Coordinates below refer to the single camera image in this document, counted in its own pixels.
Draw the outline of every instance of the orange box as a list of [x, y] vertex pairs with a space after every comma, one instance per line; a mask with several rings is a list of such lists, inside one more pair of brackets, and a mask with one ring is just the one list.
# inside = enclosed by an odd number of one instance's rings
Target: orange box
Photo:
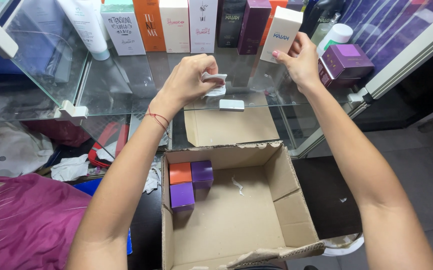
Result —
[[191, 182], [191, 164], [175, 163], [170, 164], [170, 185]]
[[270, 26], [272, 25], [273, 16], [275, 15], [276, 7], [286, 8], [286, 4], [288, 0], [269, 0], [270, 5], [272, 5], [272, 11], [270, 12], [270, 16], [268, 17], [268, 22], [265, 26], [265, 31], [263, 32], [263, 36], [261, 37], [260, 46], [265, 44], [266, 37], [268, 36], [268, 32], [270, 31]]
[[136, 20], [147, 52], [166, 52], [159, 0], [133, 0]]

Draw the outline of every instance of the magenta fabric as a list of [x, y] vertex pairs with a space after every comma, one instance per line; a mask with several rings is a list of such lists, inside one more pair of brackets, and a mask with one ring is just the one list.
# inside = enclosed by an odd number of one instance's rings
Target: magenta fabric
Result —
[[57, 121], [55, 119], [21, 121], [29, 129], [39, 132], [57, 144], [80, 147], [86, 142], [90, 135], [81, 126], [75, 126], [70, 121]]
[[62, 270], [91, 196], [34, 173], [0, 183], [0, 270]]

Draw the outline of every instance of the gray floor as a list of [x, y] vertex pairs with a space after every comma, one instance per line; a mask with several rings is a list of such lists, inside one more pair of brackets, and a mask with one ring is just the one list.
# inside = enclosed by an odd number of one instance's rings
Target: gray floor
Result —
[[[410, 198], [433, 248], [433, 132], [422, 134], [414, 128], [368, 132], [366, 136], [392, 166]], [[326, 142], [308, 157], [329, 156]], [[367, 270], [365, 247], [340, 257], [315, 256], [287, 262], [289, 270], [313, 265], [319, 270]]]

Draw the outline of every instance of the white perfume box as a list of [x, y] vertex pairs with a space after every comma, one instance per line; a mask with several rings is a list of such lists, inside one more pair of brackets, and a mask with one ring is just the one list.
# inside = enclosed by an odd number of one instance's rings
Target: white perfume box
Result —
[[188, 0], [191, 53], [213, 53], [218, 0]]
[[290, 50], [302, 22], [302, 12], [277, 6], [260, 59], [277, 63], [272, 53], [276, 50], [287, 53]]
[[146, 54], [134, 11], [103, 12], [102, 10], [101, 17], [118, 55]]
[[166, 52], [189, 52], [188, 0], [160, 0]]

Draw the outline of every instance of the hand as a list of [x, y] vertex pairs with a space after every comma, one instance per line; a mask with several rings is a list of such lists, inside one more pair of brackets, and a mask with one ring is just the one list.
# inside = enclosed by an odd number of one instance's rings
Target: hand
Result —
[[307, 94], [321, 85], [318, 75], [318, 53], [316, 45], [307, 34], [298, 32], [290, 52], [274, 51], [273, 57], [285, 64], [291, 78], [297, 83], [298, 90]]
[[201, 81], [203, 72], [218, 74], [218, 65], [213, 56], [199, 54], [184, 57], [173, 69], [163, 88], [150, 104], [152, 113], [166, 114], [172, 118], [181, 108], [205, 95], [210, 89], [225, 85], [221, 79]]

